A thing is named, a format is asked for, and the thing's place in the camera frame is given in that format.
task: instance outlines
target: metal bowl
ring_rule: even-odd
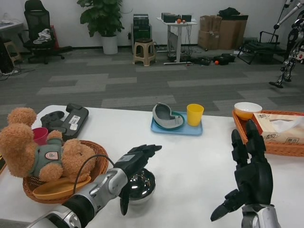
[[[142,169],[130,179],[130,185],[129,204],[143,204],[155,191],[155,176],[147,169]]]

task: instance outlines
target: wicker tray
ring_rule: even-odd
[[[81,140],[81,143],[92,148],[96,154],[103,154],[103,155],[108,156],[105,149],[95,142]],[[109,161],[106,158],[97,157],[95,167],[90,173],[92,180],[95,180],[95,178],[98,175],[105,173],[108,168],[108,164],[109,164]],[[39,203],[49,203],[49,204],[64,203],[71,197],[71,196],[66,196],[63,198],[52,199],[52,200],[37,199],[33,195],[33,190],[44,183],[45,182],[40,181],[38,177],[26,177],[26,178],[23,178],[23,190],[28,197],[30,197],[32,200],[39,202]]]
[[[284,112],[284,111],[262,111],[266,114],[278,114],[278,115],[304,115],[304,113],[298,112]],[[238,132],[242,137],[243,143],[248,142],[246,136],[246,121],[241,120],[234,112],[232,111],[232,116],[234,122],[237,126]],[[294,157],[304,157],[304,144],[291,144],[291,143],[276,143],[276,142],[265,142],[266,153],[283,155],[283,156],[294,156]]]

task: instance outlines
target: white table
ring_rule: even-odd
[[[175,50],[176,51],[176,61],[175,62],[170,62],[170,63],[164,63],[164,65],[189,63],[189,62],[180,62],[180,58],[181,58],[181,32],[182,32],[183,27],[197,25],[196,20],[192,19],[191,22],[178,24],[177,22],[166,23],[162,20],[162,18],[156,18],[156,19],[161,21],[163,24],[167,25],[167,27],[168,27],[167,41],[168,42],[174,42],[174,39],[175,39],[175,36],[176,36],[174,33],[171,32],[171,27],[177,27],[177,29],[178,29],[177,30],[177,48]]]
[[[19,27],[19,26],[22,26],[22,25],[23,25],[22,22],[18,22],[18,23],[14,23],[12,25],[1,26],[0,27],[0,32],[4,32],[5,30],[12,29],[12,28],[15,28],[15,27]]]
[[[38,120],[64,106],[49,106]],[[230,135],[230,117],[203,116],[202,136],[151,132],[151,112],[89,108],[89,118],[79,138],[102,145],[113,161],[132,147],[157,144],[163,148],[146,166],[156,177],[156,190],[144,206],[120,213],[119,199],[102,209],[88,228],[240,228],[241,209],[211,223],[213,210],[236,188]],[[33,127],[41,126],[36,121]],[[304,158],[267,155],[274,176],[272,203],[283,228],[303,227]],[[7,168],[0,175],[0,219],[32,222],[53,208],[32,201],[22,189],[22,179]]]

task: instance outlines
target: green sweater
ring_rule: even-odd
[[[30,176],[39,177],[40,170],[50,163],[57,163],[62,166],[62,140],[50,139],[47,145],[37,147],[33,168],[29,171]]]

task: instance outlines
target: wooden stool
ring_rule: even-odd
[[[3,42],[4,42],[4,46],[5,46],[6,50],[8,51],[8,54],[9,54],[9,57],[10,57],[12,63],[15,65],[15,63],[14,63],[15,61],[17,61],[17,60],[22,61],[22,57],[21,57],[21,55],[20,55],[20,53],[19,53],[19,51],[18,51],[18,48],[17,48],[16,45],[14,44],[14,42],[11,41],[10,39],[3,39]],[[11,55],[10,55],[8,46],[12,46],[12,47],[14,48],[14,50],[15,50],[15,52],[16,52],[16,54],[17,54],[16,56],[11,56]]]
[[[152,46],[152,53],[149,53],[150,46]],[[137,53],[137,47],[141,48],[140,53]],[[142,61],[145,67],[149,67],[152,60],[156,62],[156,51],[153,40],[148,38],[137,39],[134,44],[133,64],[136,61]]]

